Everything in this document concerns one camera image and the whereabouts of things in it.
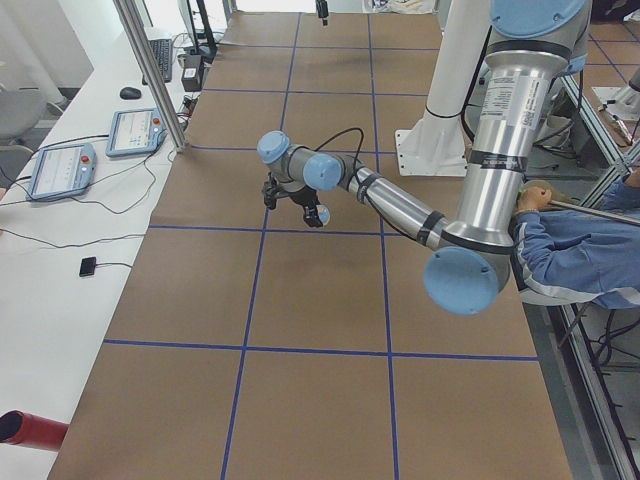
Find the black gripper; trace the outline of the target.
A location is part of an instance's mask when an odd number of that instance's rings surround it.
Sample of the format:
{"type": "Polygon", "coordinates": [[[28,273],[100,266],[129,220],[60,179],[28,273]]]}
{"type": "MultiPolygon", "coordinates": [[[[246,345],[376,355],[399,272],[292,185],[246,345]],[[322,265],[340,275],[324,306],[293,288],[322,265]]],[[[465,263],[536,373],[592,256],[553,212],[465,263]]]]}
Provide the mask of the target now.
{"type": "Polygon", "coordinates": [[[327,20],[329,17],[329,8],[326,0],[315,0],[315,8],[317,17],[320,20],[327,20]]]}
{"type": "Polygon", "coordinates": [[[304,187],[296,192],[290,192],[289,198],[297,205],[303,207],[303,220],[307,226],[311,228],[321,228],[322,220],[317,209],[318,195],[317,191],[304,187]]]}

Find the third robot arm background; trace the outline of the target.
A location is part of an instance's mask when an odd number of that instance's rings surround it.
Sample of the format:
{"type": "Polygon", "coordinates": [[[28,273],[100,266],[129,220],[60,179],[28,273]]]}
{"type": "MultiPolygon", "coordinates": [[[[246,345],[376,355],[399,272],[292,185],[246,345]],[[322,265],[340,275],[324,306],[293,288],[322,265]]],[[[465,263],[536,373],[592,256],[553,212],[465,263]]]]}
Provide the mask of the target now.
{"type": "Polygon", "coordinates": [[[624,121],[639,119],[639,70],[623,87],[593,87],[599,100],[598,110],[624,121]]]}

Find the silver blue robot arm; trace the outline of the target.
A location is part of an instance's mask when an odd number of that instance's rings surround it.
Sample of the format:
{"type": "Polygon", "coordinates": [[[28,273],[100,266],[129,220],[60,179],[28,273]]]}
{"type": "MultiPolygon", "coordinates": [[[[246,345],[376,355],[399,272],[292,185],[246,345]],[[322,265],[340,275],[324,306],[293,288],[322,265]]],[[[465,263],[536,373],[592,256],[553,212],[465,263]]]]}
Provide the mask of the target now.
{"type": "Polygon", "coordinates": [[[391,226],[432,250],[423,283],[441,308],[474,315],[505,286],[513,242],[511,212],[551,82],[582,68],[587,1],[494,1],[486,61],[491,72],[454,219],[420,202],[348,155],[326,154],[271,131],[257,151],[269,174],[265,205],[288,198],[312,227],[324,223],[321,191],[343,188],[391,226]]]}

